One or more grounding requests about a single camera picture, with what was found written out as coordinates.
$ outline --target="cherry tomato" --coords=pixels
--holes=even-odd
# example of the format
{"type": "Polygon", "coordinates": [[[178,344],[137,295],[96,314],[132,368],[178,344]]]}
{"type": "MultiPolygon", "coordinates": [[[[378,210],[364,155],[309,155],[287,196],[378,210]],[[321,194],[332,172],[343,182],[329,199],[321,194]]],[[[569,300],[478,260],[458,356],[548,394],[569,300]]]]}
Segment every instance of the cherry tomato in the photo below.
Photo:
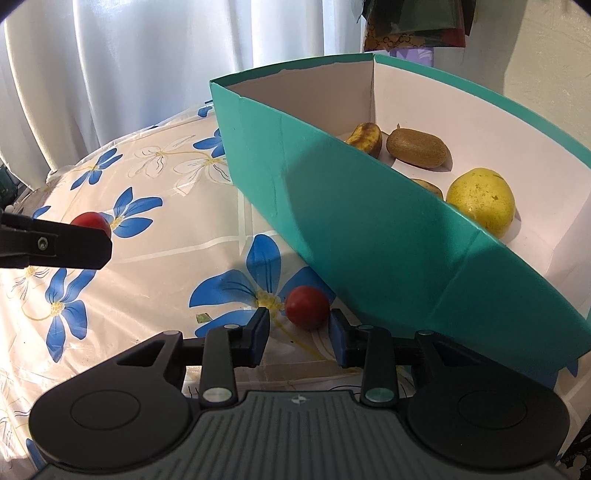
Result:
{"type": "Polygon", "coordinates": [[[107,234],[109,238],[111,238],[111,226],[109,222],[105,220],[105,218],[96,212],[86,212],[78,215],[74,218],[70,225],[78,225],[78,226],[85,226],[88,228],[98,228],[98,230],[103,230],[104,233],[107,234]]]}
{"type": "Polygon", "coordinates": [[[318,288],[294,288],[285,299],[285,315],[303,330],[317,330],[330,314],[330,303],[318,288]]]}

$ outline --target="small banana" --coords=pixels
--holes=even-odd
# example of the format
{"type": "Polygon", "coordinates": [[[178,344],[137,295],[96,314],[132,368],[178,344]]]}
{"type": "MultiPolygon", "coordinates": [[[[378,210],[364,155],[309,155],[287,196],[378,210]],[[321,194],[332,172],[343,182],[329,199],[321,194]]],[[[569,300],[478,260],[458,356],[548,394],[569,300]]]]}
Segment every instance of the small banana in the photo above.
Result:
{"type": "Polygon", "coordinates": [[[413,182],[418,183],[421,187],[425,187],[428,191],[437,195],[441,200],[443,200],[443,192],[436,187],[433,183],[429,183],[425,180],[420,179],[411,179],[413,182]]]}
{"type": "Polygon", "coordinates": [[[382,131],[376,124],[368,122],[357,125],[351,136],[345,141],[349,145],[378,158],[382,151],[382,131]]]}

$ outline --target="screw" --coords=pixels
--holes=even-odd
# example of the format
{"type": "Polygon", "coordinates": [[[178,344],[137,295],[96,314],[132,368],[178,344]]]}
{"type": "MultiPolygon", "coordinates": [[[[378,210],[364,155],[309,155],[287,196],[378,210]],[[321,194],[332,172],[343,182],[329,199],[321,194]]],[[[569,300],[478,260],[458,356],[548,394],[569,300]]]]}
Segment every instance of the screw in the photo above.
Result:
{"type": "Polygon", "coordinates": [[[373,403],[386,403],[394,398],[394,392],[389,388],[372,388],[365,393],[365,398],[373,403]]]}
{"type": "Polygon", "coordinates": [[[39,240],[37,240],[37,246],[39,247],[39,250],[41,250],[42,252],[44,250],[47,250],[47,247],[49,247],[49,242],[47,241],[47,238],[42,236],[39,240]]]}
{"type": "Polygon", "coordinates": [[[221,403],[232,398],[232,392],[227,388],[213,387],[203,392],[203,398],[210,403],[221,403]]]}

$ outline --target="curtain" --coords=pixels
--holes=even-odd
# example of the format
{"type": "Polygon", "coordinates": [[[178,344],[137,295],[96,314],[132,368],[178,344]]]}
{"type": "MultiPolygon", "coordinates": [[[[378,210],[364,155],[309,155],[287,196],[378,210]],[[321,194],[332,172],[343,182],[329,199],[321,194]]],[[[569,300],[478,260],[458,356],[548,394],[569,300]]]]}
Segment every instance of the curtain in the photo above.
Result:
{"type": "Polygon", "coordinates": [[[361,49],[355,0],[26,0],[0,30],[0,158],[35,189],[210,99],[209,80],[361,49]]]}

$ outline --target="blue flower print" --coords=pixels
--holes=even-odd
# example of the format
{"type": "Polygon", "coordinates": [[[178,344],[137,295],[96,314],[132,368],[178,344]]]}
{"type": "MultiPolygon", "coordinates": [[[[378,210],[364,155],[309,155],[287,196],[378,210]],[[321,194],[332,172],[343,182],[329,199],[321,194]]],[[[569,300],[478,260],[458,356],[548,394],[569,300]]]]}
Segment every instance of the blue flower print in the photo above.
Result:
{"type": "MultiPolygon", "coordinates": [[[[579,360],[575,360],[564,367],[567,369],[573,377],[576,377],[579,373],[579,360]]],[[[543,386],[548,387],[551,390],[554,390],[556,386],[556,381],[558,380],[558,374],[560,372],[554,372],[551,374],[530,374],[529,377],[532,380],[535,380],[538,383],[541,383],[543,386]]]]}
{"type": "Polygon", "coordinates": [[[88,179],[88,183],[94,185],[96,182],[100,180],[100,176],[103,174],[102,170],[111,166],[121,157],[123,154],[115,155],[117,153],[117,148],[111,148],[109,151],[103,153],[99,159],[96,161],[94,167],[91,167],[88,171],[85,171],[82,176],[76,180],[70,190],[76,190],[80,185],[82,185],[86,179],[88,179]]]}
{"type": "Polygon", "coordinates": [[[205,138],[194,143],[193,148],[197,150],[209,150],[212,148],[212,158],[218,158],[226,154],[226,151],[223,149],[222,136],[219,128],[213,133],[213,137],[205,138]]]}
{"type": "Polygon", "coordinates": [[[43,215],[46,211],[48,211],[51,208],[51,205],[45,205],[44,207],[38,208],[37,210],[35,210],[33,212],[33,215],[31,215],[32,218],[39,218],[41,215],[43,215]]]}
{"type": "Polygon", "coordinates": [[[76,300],[80,292],[95,277],[96,270],[82,270],[65,288],[66,269],[60,268],[51,278],[45,292],[45,300],[51,307],[48,317],[53,317],[47,332],[46,345],[51,358],[58,362],[64,353],[66,330],[62,319],[66,321],[73,336],[82,340],[86,337],[88,319],[82,300],[76,300]]]}
{"type": "Polygon", "coordinates": [[[200,116],[201,118],[205,118],[207,117],[207,113],[210,110],[213,110],[213,105],[211,105],[211,103],[213,103],[213,100],[208,100],[207,102],[205,102],[205,106],[202,106],[198,111],[197,114],[198,116],[200,116]]]}
{"type": "Polygon", "coordinates": [[[134,215],[162,206],[162,198],[160,197],[146,197],[132,200],[134,200],[134,193],[132,187],[129,187],[115,202],[113,215],[101,213],[105,220],[109,222],[113,233],[119,238],[130,238],[146,230],[152,225],[153,220],[150,218],[134,217],[134,215]]]}
{"type": "Polygon", "coordinates": [[[43,460],[43,457],[39,453],[39,450],[37,449],[37,446],[33,443],[33,441],[31,439],[26,439],[25,445],[27,446],[29,456],[31,457],[33,465],[35,465],[35,468],[37,470],[41,470],[43,467],[45,467],[45,460],[43,460]]]}
{"type": "Polygon", "coordinates": [[[334,292],[310,267],[299,270],[277,293],[281,275],[281,254],[277,244],[266,235],[257,235],[254,238],[246,257],[246,269],[254,283],[243,272],[229,270],[208,278],[194,290],[189,307],[222,305],[233,301],[250,307],[247,310],[225,313],[204,324],[195,331],[196,336],[203,337],[209,329],[229,323],[246,325],[258,307],[268,308],[271,319],[274,320],[283,312],[285,298],[294,288],[302,285],[318,288],[324,292],[331,304],[335,300],[334,292]]]}

